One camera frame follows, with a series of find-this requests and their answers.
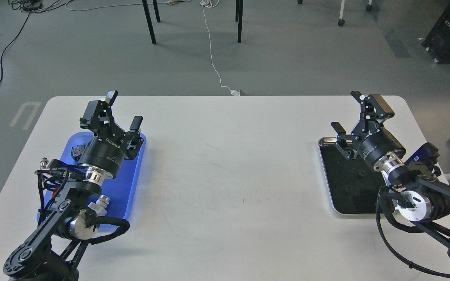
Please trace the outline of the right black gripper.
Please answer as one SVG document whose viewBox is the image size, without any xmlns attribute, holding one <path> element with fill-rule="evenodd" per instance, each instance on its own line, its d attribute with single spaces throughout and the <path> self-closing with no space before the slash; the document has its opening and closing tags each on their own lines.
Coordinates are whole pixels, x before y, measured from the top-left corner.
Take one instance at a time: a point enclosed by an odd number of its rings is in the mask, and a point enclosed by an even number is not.
<svg viewBox="0 0 450 281">
<path fill-rule="evenodd" d="M 394 153 L 402 158 L 406 152 L 404 146 L 382 127 L 395 112 L 379 94 L 364 96 L 360 91 L 350 94 L 360 104 L 360 119 L 350 135 L 339 122 L 330 123 L 336 131 L 335 147 L 347 160 L 359 156 L 373 171 L 382 171 L 382 165 L 376 166 L 376 163 L 383 156 Z"/>
</svg>

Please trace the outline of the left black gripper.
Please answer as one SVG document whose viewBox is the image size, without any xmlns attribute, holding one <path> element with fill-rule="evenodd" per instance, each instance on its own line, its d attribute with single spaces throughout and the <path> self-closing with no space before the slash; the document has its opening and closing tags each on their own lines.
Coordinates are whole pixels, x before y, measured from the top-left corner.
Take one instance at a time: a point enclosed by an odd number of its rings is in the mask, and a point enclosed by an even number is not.
<svg viewBox="0 0 450 281">
<path fill-rule="evenodd" d="M 113 126 L 114 116 L 111 106 L 118 91 L 109 91 L 103 101 L 90 101 L 84 115 L 80 118 L 80 127 L 98 130 L 88 142 L 78 161 L 86 170 L 85 180 L 105 180 L 116 178 L 125 159 L 134 160 L 144 143 L 140 127 L 142 116 L 135 116 L 128 132 L 119 126 Z"/>
</svg>

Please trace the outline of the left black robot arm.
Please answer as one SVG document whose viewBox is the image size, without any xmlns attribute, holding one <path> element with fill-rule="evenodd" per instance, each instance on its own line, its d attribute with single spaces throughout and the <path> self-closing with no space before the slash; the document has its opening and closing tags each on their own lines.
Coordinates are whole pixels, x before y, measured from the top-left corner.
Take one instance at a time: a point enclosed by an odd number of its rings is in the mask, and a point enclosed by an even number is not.
<svg viewBox="0 0 450 281">
<path fill-rule="evenodd" d="M 104 100 L 90 101 L 80 127 L 92 139 L 73 149 L 77 164 L 57 159 L 41 160 L 38 177 L 40 208 L 36 230 L 7 258 L 3 272 L 11 281 L 77 281 L 77 267 L 90 244 L 123 235 L 130 228 L 126 219 L 102 215 L 100 206 L 89 203 L 100 196 L 106 179 L 116 178 L 124 160 L 134 160 L 143 145 L 134 117 L 130 129 L 119 127 L 111 112 L 118 91 Z"/>
</svg>

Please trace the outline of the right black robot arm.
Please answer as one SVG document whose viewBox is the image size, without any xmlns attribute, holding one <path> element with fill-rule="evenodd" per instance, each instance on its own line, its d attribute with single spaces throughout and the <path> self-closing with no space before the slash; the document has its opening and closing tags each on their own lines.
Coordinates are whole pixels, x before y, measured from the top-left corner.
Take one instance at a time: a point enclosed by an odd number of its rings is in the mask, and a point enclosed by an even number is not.
<svg viewBox="0 0 450 281">
<path fill-rule="evenodd" d="M 389 104 L 379 94 L 350 94 L 360 105 L 360 118 L 351 133 L 346 133 L 340 123 L 331 123 L 336 131 L 336 149 L 347 160 L 361 158 L 372 171 L 386 176 L 389 185 L 379 188 L 375 203 L 383 242 L 409 268 L 450 279 L 450 274 L 423 267 L 399 254 L 386 240 L 380 222 L 384 215 L 400 231 L 430 235 L 448 249 L 450 258 L 450 185 L 438 179 L 438 148 L 427 142 L 421 146 L 423 152 L 417 151 L 417 160 L 411 156 L 403 161 L 406 149 L 384 126 L 395 115 Z"/>
</svg>

